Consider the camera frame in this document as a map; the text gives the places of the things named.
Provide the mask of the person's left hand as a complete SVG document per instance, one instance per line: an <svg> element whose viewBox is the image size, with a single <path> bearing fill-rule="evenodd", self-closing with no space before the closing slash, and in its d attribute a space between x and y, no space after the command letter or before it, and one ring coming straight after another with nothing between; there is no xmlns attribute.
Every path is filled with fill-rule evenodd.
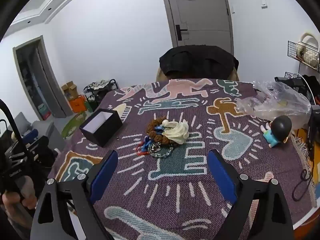
<svg viewBox="0 0 320 240"><path fill-rule="evenodd" d="M28 210L33 210L37 204L34 184L29 176L18 179L21 185L20 191L23 199L17 191L5 191L2 196L5 212L8 217L18 225L31 229L33 218Z"/></svg>

